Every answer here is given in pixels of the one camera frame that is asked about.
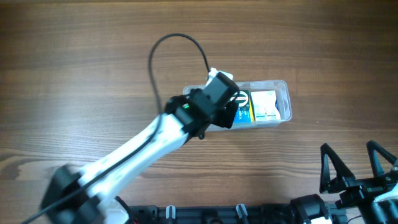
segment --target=white package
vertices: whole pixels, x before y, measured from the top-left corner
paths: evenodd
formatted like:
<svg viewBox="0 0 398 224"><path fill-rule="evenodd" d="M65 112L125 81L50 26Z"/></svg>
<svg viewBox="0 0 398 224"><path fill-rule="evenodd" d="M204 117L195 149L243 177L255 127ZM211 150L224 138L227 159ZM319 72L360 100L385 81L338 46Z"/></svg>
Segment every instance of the white package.
<svg viewBox="0 0 398 224"><path fill-rule="evenodd" d="M280 119L274 90L252 92L251 98L253 102L254 119L256 121Z"/></svg>

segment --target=black wire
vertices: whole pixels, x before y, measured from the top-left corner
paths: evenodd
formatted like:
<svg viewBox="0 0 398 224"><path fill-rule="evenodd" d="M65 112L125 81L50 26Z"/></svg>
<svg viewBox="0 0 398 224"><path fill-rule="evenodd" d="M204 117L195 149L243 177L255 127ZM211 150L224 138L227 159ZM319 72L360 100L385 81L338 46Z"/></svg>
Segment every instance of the black wire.
<svg viewBox="0 0 398 224"><path fill-rule="evenodd" d="M237 99L237 97L239 96L239 94L241 94L241 90L238 90L238 91L237 91L237 95L236 95L235 98L232 100L232 103L235 102L235 100Z"/></svg>
<svg viewBox="0 0 398 224"><path fill-rule="evenodd" d="M65 197L61 198L60 200L57 200L56 202L52 203L51 205L41 209L36 214L32 215L27 220L23 221L22 224L28 224L28 223L34 221L36 218L39 218L40 216L44 215L48 211L51 211L51 210L57 208L58 206L64 204L65 202L71 200L72 198L76 197L78 194L82 193L82 191L87 190L95 182L99 181L104 176L109 174L112 170L114 170L115 168L119 167L121 164L123 164L127 160L129 160L132 156L136 155L139 151L141 151L141 149L145 148L148 145L148 143L150 143L153 140L153 138L155 137L155 135L157 134L157 132L158 132L158 130L160 128L160 125L162 124L163 117L161 116L161 114L162 114L162 105L160 104L160 96L159 96L159 92L158 92L157 87L156 87L156 82L155 82L154 74L153 74L153 71L152 71L152 58L154 56L154 53L155 53L155 50L156 50L157 46L161 42L163 42L165 39L167 39L169 37L184 37L184 38L187 38L187 39L191 40L193 43L195 43L195 45L199 48L199 50L200 50L200 52L201 52L201 54L203 56L203 59L205 60L206 69L208 70L208 72L210 72L210 68L209 68L208 63L207 63L207 58L206 58L206 55L205 55L205 51L202 49L202 47L200 47L199 43L194 38L192 38L192 37L190 37L188 35L185 35L185 34L169 34L169 35L166 35L166 36L162 37L161 39L159 39L156 42L156 44L152 47L152 50L150 51L149 58L148 58L148 74L149 74L150 84L152 85L152 88L154 89L157 110L159 112L158 121L157 121L157 124L156 124L156 127L155 127L153 133L147 138L147 140L144 143L142 143L136 150L131 152L129 155L127 155L126 157L124 157L123 159L118 161L117 163L113 164L111 167L107 168L105 171L103 171L102 173L97 175L94 179L89 181L84 186L80 187L78 190L75 190L74 192L66 195Z"/></svg>
<svg viewBox="0 0 398 224"><path fill-rule="evenodd" d="M349 222L351 222L352 220L354 220L354 219L356 219L356 218L360 218L360 217L362 217L362 215L357 215L357 216L355 216L354 218L350 218L350 219L347 221L347 224L348 224Z"/></svg>
<svg viewBox="0 0 398 224"><path fill-rule="evenodd" d="M123 199L121 199L119 196L116 196L114 198L117 202L119 202L119 204L125 209L125 211L127 212L127 214L129 215L129 219L124 223L124 224L131 224L133 223L134 217L131 213L131 209L129 208L129 206L124 202Z"/></svg>

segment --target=wood grain surface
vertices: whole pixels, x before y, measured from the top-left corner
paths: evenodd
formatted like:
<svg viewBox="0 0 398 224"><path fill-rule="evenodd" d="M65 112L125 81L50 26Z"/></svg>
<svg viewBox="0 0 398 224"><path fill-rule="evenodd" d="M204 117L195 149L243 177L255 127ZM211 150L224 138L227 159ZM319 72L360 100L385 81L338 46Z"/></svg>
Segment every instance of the wood grain surface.
<svg viewBox="0 0 398 224"><path fill-rule="evenodd" d="M196 38L237 81L285 80L293 119L191 140L123 190L128 204L316 194L324 142L357 178L371 176L368 140L398 156L394 1L39 2L0 4L0 223L36 212L56 168L93 162L154 119L147 57L172 32ZM163 102L205 82L199 51L181 38L159 47L154 67Z"/></svg>

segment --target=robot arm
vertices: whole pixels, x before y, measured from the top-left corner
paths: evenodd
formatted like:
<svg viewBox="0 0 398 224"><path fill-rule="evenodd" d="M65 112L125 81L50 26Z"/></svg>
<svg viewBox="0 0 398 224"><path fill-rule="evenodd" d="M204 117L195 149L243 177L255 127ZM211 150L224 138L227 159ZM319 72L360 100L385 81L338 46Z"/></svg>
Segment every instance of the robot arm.
<svg viewBox="0 0 398 224"><path fill-rule="evenodd" d="M66 166L59 168L40 207L46 208L71 193L79 194L67 203L49 210L47 216L51 222L125 223L129 218L128 212L114 198L132 179L162 156L183 146L192 137L203 139L209 125L232 127L238 105L231 99L239 88L232 81L231 74L217 72L212 68L209 75L211 80L203 90L194 89L188 95L172 97L167 102L164 113L108 156L82 167L76 174L70 172ZM154 137L150 142L138 150L152 134ZM132 157L85 188L132 153Z"/></svg>

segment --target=black plastic mount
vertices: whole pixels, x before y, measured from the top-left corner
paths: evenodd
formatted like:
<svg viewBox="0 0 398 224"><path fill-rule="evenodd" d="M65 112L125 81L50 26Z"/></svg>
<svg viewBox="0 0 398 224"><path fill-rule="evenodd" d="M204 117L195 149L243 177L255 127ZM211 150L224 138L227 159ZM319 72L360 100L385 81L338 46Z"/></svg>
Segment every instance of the black plastic mount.
<svg viewBox="0 0 398 224"><path fill-rule="evenodd" d="M369 141L366 147L373 178L357 180L334 150L328 144L324 144L321 147L322 170L319 191L329 194L344 191L340 194L340 200L335 202L336 207L339 209L358 207L366 223L398 223L397 199L374 201L376 197L391 191L396 186L398 160L375 141ZM382 169L377 153L392 164L389 172L384 172ZM328 157L336 170L334 179L330 179Z"/></svg>
<svg viewBox="0 0 398 224"><path fill-rule="evenodd" d="M338 210L335 205L325 203L317 195L296 198L290 204L264 204L249 206L246 223L249 224L309 224L306 218L331 218L333 224L346 224L346 210ZM136 224L243 224L236 207L181 207L176 208L175 219L166 219L166 208L156 206L131 206L131 223Z"/></svg>
<svg viewBox="0 0 398 224"><path fill-rule="evenodd" d="M79 173L72 173L67 166L57 169L40 207L45 208L77 190L79 188L77 182L79 178ZM62 206L47 212L47 216L52 223L100 224L104 222L104 217L97 209L99 202L97 197L90 198L85 191L82 191L80 195L77 195Z"/></svg>
<svg viewBox="0 0 398 224"><path fill-rule="evenodd" d="M174 114L190 137L204 138L211 124L231 128L238 104L231 101L239 87L219 72L203 90L192 89L188 95L174 96L166 104L165 112Z"/></svg>

